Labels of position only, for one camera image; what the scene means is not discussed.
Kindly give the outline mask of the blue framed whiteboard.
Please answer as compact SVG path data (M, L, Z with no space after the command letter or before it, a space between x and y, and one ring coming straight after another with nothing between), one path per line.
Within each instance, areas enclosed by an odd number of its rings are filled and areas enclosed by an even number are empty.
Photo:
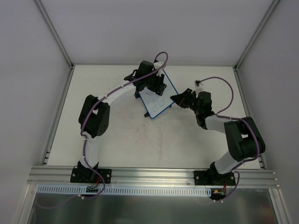
M173 100L171 100L171 96L178 95L178 91L165 70L163 70L162 74L164 75L164 84L166 84L166 88L161 96L147 88L139 93L141 101L146 109L146 113L144 114L145 118L154 119L159 116L174 104Z

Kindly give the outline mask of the black whiteboard eraser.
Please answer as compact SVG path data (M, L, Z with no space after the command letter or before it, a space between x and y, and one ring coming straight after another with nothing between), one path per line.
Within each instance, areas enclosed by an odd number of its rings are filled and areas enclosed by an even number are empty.
M162 96L164 91L158 91L157 95Z

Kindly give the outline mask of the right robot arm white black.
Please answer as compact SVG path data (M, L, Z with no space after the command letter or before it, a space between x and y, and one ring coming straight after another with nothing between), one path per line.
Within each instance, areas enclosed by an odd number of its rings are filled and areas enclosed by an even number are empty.
M242 164L255 160L265 152L265 143L251 117L226 118L212 110L211 93L201 91L196 94L187 89L171 96L171 100L181 108L194 111L198 126L204 130L225 134L228 151L211 163L206 171L194 171L195 185L235 186L233 171Z

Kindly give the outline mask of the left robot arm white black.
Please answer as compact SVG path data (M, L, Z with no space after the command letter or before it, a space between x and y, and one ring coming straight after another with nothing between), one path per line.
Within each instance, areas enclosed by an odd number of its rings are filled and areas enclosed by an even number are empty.
M82 158L77 167L87 182L93 182L98 176L98 150L95 139L105 133L109 125L110 108L113 103L125 96L137 97L145 88L161 96L167 87L162 70L166 62L155 60L153 63L142 61L138 69L124 77L123 83L101 97L88 95L82 107L79 124L80 135L84 137Z

